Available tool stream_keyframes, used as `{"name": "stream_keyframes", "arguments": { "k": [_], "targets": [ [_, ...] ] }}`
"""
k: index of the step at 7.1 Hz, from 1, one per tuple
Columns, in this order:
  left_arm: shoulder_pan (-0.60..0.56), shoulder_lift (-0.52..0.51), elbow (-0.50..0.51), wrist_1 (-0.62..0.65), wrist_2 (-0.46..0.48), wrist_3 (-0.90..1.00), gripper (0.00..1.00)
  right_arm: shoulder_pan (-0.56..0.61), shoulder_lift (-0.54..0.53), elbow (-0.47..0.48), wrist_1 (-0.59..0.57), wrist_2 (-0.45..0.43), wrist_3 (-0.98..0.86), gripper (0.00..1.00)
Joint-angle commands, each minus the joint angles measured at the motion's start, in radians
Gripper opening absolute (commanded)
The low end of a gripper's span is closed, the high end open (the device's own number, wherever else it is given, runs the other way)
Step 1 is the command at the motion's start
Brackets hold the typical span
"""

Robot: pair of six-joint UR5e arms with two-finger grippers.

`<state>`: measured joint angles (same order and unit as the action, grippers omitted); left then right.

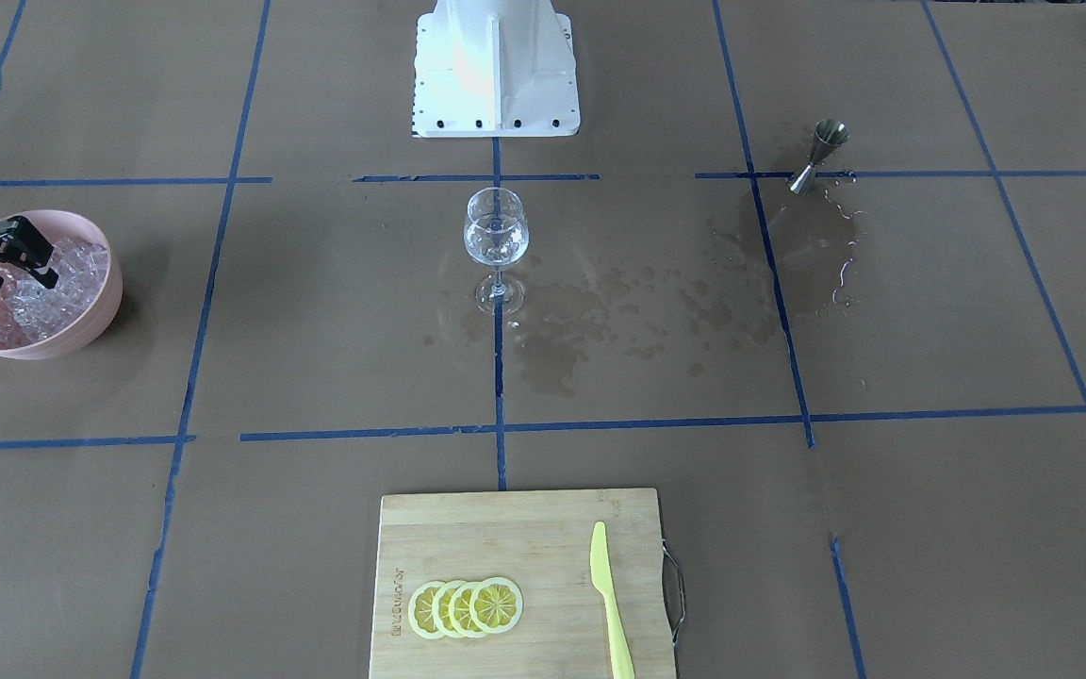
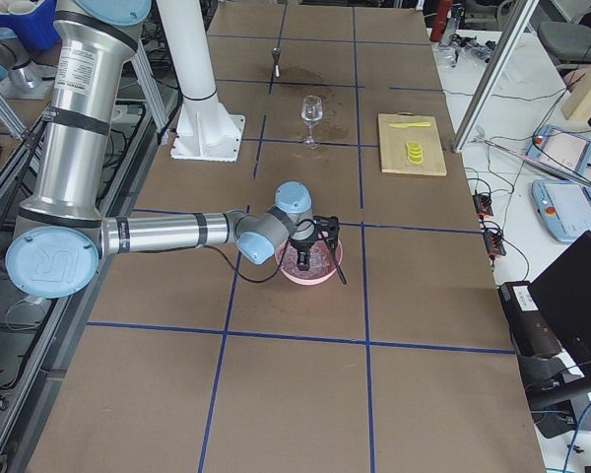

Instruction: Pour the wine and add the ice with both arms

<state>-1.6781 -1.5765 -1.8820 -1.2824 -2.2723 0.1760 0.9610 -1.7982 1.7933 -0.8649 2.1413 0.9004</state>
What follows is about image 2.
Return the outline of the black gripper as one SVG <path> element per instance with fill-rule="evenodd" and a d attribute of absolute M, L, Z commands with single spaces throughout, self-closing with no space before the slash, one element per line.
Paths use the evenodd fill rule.
<path fill-rule="evenodd" d="M 289 243 L 298 250 L 296 267 L 299 271 L 309 270 L 309 249 L 317 242 L 323 241 L 330 251 L 339 245 L 339 219 L 337 216 L 324 217 L 315 215 L 303 219 L 295 226 L 295 233 Z"/>

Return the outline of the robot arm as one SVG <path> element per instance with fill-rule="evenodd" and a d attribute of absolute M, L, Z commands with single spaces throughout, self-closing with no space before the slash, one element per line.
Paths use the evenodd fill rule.
<path fill-rule="evenodd" d="M 312 247 L 339 246 L 336 217 L 314 214 L 306 186 L 281 184 L 261 216 L 245 211 L 157 217 L 110 216 L 120 188 L 146 162 L 127 152 L 109 170 L 110 132 L 124 65 L 142 53 L 142 25 L 157 9 L 178 80 L 180 114 L 172 156 L 234 162 L 245 124 L 219 100 L 201 7 L 196 1 L 60 1 L 62 47 L 33 193 L 18 208 L 4 265 L 25 294 L 60 299 L 80 292 L 113 254 L 164 253 L 233 244 L 251 263 L 295 251 L 299 270 Z"/>

